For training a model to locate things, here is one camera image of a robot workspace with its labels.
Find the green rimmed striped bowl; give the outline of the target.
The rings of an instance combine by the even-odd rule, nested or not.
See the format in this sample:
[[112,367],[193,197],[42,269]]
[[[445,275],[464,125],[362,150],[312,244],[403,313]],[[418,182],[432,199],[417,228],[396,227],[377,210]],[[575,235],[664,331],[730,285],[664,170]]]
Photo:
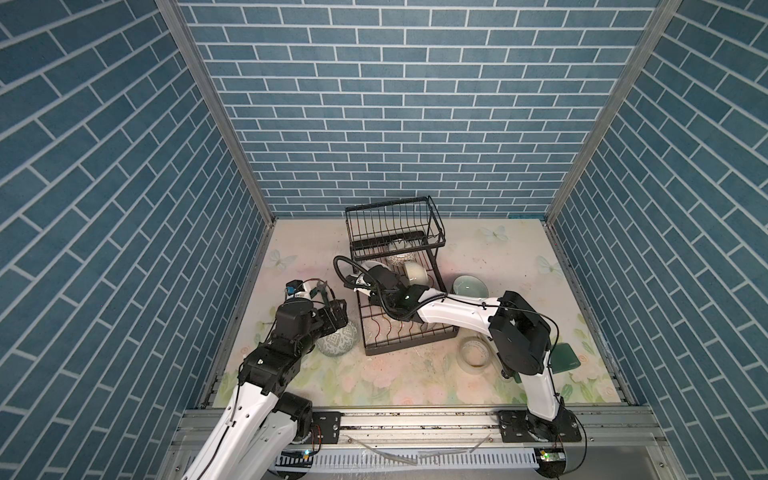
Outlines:
[[316,347],[325,356],[340,357],[350,352],[358,340],[358,328],[350,322],[336,332],[318,339]]

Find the cream ceramic bowl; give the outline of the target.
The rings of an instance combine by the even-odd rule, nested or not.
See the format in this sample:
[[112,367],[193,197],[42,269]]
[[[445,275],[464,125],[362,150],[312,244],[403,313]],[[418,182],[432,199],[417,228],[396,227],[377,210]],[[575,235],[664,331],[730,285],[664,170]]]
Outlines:
[[403,269],[410,285],[431,286],[427,270],[421,264],[415,261],[406,261],[403,263]]

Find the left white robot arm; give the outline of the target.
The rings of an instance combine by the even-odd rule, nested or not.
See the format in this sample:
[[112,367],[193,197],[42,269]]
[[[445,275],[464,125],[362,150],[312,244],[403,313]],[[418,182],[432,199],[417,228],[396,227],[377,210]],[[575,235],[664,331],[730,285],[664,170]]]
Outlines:
[[185,479],[261,479],[292,443],[319,431],[312,402],[287,387],[319,339],[348,325],[347,302],[324,280],[293,280],[262,342],[241,362],[234,392]]

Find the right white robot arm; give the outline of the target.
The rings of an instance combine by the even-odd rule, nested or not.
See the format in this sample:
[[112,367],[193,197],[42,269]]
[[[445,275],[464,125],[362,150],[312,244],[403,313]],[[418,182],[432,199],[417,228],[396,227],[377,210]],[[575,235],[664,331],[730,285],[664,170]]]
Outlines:
[[551,370],[551,327],[518,293],[507,291],[497,298],[452,295],[408,283],[377,262],[355,266],[352,274],[340,278],[394,320],[445,324],[490,339],[502,375],[521,380],[529,434],[539,441],[560,437],[557,422],[564,418],[564,406]]

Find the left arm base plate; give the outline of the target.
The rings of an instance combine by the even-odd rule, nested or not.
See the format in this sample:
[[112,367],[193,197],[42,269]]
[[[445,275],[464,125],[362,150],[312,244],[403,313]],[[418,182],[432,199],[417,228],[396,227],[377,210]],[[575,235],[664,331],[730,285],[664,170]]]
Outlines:
[[313,411],[297,421],[296,440],[301,444],[337,444],[343,414],[340,411]]

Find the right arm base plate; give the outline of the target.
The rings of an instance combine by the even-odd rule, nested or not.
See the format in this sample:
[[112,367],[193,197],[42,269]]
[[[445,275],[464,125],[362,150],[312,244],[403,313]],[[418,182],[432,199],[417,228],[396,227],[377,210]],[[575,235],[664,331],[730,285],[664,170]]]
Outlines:
[[500,410],[496,415],[504,443],[569,443],[583,439],[577,417],[567,409],[551,421],[527,410]]

